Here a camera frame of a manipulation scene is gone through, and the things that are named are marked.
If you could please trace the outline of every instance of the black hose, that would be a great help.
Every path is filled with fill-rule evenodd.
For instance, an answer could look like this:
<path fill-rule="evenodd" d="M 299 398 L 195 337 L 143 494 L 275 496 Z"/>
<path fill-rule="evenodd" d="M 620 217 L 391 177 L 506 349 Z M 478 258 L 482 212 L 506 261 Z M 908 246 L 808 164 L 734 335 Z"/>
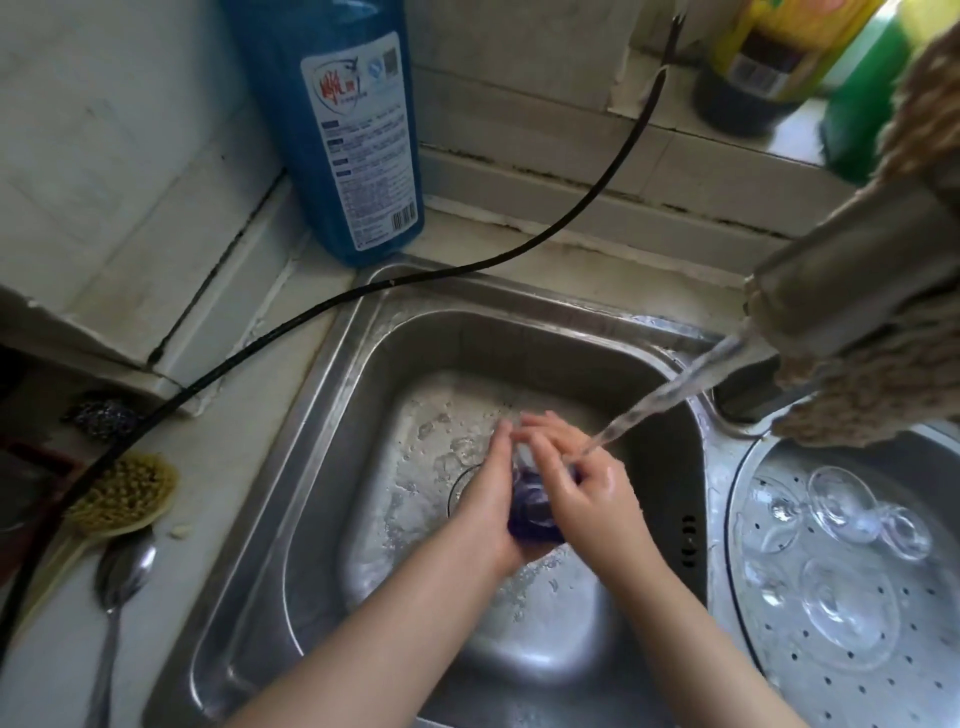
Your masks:
<path fill-rule="evenodd" d="M 541 232 L 539 235 L 535 235 L 527 242 L 517 246 L 516 248 L 513 248 L 510 251 L 507 251 L 506 253 L 494 255 L 493 257 L 486 258 L 485 260 L 478 260 L 477 262 L 469 263 L 468 265 L 458 265 L 452 268 L 444 268 L 439 271 L 425 271 L 423 273 L 414 273 L 409 276 L 400 276 L 399 278 L 395 279 L 379 280 L 374 283 L 362 285 L 358 288 L 352 288 L 338 296 L 327 299 L 323 303 L 317 303 L 317 305 L 308 308 L 300 315 L 295 316 L 283 324 L 280 324 L 280 326 L 265 333 L 255 341 L 250 342 L 246 347 L 226 359 L 223 363 L 211 369 L 188 387 L 184 387 L 179 393 L 147 415 L 136 427 L 136 429 L 134 429 L 129 435 L 118 440 L 116 443 L 110 446 L 107 452 L 97 458 L 97 460 L 95 460 L 90 467 L 88 467 L 80 475 L 80 477 L 77 478 L 66 494 L 64 494 L 57 506 L 47 513 L 37 527 L 34 537 L 27 548 L 23 562 L 20 565 L 20 570 L 17 572 L 16 577 L 13 580 L 10 593 L 7 595 L 7 600 L 4 602 L 3 614 L 0 615 L 0 669 L 2 669 L 3 665 L 6 663 L 7 653 L 9 651 L 10 643 L 16 628 L 17 618 L 20 614 L 20 608 L 23 605 L 27 590 L 30 587 L 30 582 L 34 578 L 34 574 L 36 573 L 36 569 L 40 564 L 40 560 L 43 558 L 44 552 L 56 535 L 57 530 L 60 528 L 60 524 L 63 520 L 63 514 L 70 506 L 72 506 L 74 503 L 80 500 L 80 498 L 85 496 L 87 492 L 89 492 L 90 488 L 97 481 L 97 479 L 100 478 L 121 455 L 133 447 L 140 440 L 140 438 L 154 429 L 154 427 L 159 425 L 189 400 L 200 394 L 204 389 L 210 386 L 221 376 L 232 370 L 238 364 L 243 363 L 260 350 L 275 342 L 276 339 L 280 338 L 286 333 L 289 333 L 295 328 L 300 327 L 311 319 L 320 316 L 320 314 L 328 311 L 330 308 L 340 305 L 341 303 L 356 301 L 357 299 L 363 298 L 370 293 L 383 291 L 387 288 L 396 288 L 399 285 L 427 283 L 431 280 L 454 278 L 457 276 L 463 276 L 467 273 L 477 273 L 478 271 L 492 268 L 500 263 L 506 263 L 508 260 L 513 260 L 518 255 L 523 255 L 528 251 L 532 251 L 544 240 L 549 239 L 555 233 L 561 231 L 563 228 L 569 225 L 581 212 L 587 208 L 590 203 L 597 198 L 597 196 L 610 183 L 613 175 L 616 174 L 624 160 L 634 149 L 636 141 L 640 138 L 643 130 L 646 129 L 647 124 L 650 122 L 650 117 L 653 115 L 654 109 L 657 106 L 657 101 L 660 98 L 661 92 L 663 91 L 663 84 L 666 82 L 666 67 L 673 62 L 674 53 L 677 49 L 677 40 L 680 37 L 680 31 L 684 26 L 684 20 L 685 16 L 681 15 L 677 15 L 673 18 L 673 22 L 670 26 L 670 35 L 667 38 L 666 47 L 663 50 L 663 58 L 661 61 L 660 70 L 657 72 L 657 76 L 654 79 L 653 85 L 650 89 L 650 95 L 647 97 L 643 111 L 640 113 L 640 116 L 636 120 L 633 128 L 630 129 L 630 133 L 623 142 L 623 146 L 620 148 L 620 151 L 617 152 L 616 157 L 613 158 L 610 166 L 607 167 L 607 170 L 600 176 L 600 179 L 597 180 L 588 190 L 587 194 L 585 194 L 583 198 L 581 198 L 580 201 L 577 202 L 577 204 L 574 205 L 566 215 L 560 218 L 545 231 Z"/>

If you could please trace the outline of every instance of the spoon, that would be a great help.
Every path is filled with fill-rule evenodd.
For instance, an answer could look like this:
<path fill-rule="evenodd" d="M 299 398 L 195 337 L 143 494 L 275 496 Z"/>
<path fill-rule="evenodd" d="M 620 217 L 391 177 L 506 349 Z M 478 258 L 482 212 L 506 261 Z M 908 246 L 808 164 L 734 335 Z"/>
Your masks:
<path fill-rule="evenodd" d="M 120 644 L 120 611 L 147 581 L 155 557 L 156 539 L 148 525 L 110 541 L 97 566 L 94 589 L 107 613 L 108 627 L 84 728 L 110 726 L 110 693 L 113 663 Z"/>

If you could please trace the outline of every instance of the scrub brush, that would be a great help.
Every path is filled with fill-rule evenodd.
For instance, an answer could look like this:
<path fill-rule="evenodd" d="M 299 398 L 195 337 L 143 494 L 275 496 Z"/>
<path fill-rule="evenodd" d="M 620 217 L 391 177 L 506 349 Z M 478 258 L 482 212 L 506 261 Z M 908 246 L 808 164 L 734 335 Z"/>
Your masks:
<path fill-rule="evenodd" d="M 89 549 L 153 523 L 170 507 L 179 480 L 160 455 L 130 452 L 113 464 L 63 517 L 27 593 L 21 631 Z"/>

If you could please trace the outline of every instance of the water stream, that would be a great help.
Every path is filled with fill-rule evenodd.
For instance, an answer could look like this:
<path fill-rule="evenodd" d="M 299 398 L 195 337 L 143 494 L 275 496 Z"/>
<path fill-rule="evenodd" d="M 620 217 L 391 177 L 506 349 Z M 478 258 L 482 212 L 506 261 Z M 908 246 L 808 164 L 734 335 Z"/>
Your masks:
<path fill-rule="evenodd" d="M 580 452 L 570 457 L 569 461 L 575 462 L 591 450 L 609 445 L 651 415 L 666 412 L 682 401 L 715 387 L 738 369 L 769 359 L 776 353 L 777 350 L 763 339 L 748 316 L 735 333 L 695 359 L 675 378 L 664 382 L 622 415 L 614 418 Z"/>

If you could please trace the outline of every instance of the hand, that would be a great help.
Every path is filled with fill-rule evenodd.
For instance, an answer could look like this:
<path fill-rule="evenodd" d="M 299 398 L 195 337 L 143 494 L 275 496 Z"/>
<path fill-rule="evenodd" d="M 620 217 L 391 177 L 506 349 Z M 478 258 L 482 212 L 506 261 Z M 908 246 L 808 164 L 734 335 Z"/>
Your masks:
<path fill-rule="evenodd" d="M 550 544 L 521 544 L 507 530 L 510 503 L 514 495 L 513 426 L 500 420 L 490 439 L 487 457 L 460 496 L 455 522 L 475 525 L 483 538 L 492 543 L 497 564 L 504 576 L 524 564 L 536 561 L 553 550 Z"/>
<path fill-rule="evenodd" d="M 520 424 L 512 437 L 533 453 L 554 520 L 601 581 L 610 587 L 620 575 L 660 559 L 623 463 L 595 449 L 576 463 L 583 477 L 577 487 L 561 458 L 577 453 L 589 437 L 549 411 L 524 414 Z"/>

